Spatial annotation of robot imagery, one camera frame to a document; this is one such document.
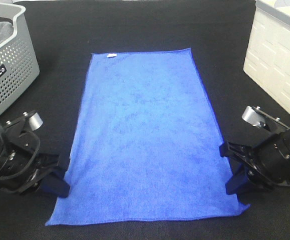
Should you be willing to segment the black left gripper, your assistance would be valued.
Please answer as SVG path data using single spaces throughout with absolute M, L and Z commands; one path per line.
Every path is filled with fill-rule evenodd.
M 0 123 L 0 192 L 22 194 L 38 187 L 39 194 L 68 197 L 70 185 L 64 180 L 65 173 L 55 170 L 59 155 L 39 154 L 41 141 L 34 131 L 42 124 L 37 111 L 24 112 L 5 125 Z M 40 181 L 40 171 L 50 173 Z

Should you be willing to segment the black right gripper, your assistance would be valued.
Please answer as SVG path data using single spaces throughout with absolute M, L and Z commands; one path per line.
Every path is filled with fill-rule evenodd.
M 246 107 L 242 119 L 253 127 L 265 130 L 269 137 L 253 150 L 250 146 L 226 141 L 219 147 L 220 156 L 247 163 L 255 153 L 258 169 L 270 182 L 278 187 L 290 188 L 290 126 L 254 106 Z M 225 188 L 228 195 L 270 191 L 270 187 L 251 170 L 236 172 Z

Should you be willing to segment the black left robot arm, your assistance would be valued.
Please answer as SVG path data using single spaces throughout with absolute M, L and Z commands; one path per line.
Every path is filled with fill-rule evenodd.
M 5 125 L 0 123 L 0 192 L 69 195 L 64 175 L 70 160 L 40 151 L 41 140 L 34 131 L 42 125 L 37 111 L 25 112 Z

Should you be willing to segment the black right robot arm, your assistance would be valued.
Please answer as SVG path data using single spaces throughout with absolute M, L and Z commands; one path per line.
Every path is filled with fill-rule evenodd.
M 260 107 L 247 106 L 242 119 L 253 127 L 265 130 L 267 139 L 251 147 L 225 141 L 221 157 L 240 165 L 225 184 L 228 195 L 247 192 L 269 192 L 275 187 L 290 188 L 290 126 L 273 118 Z

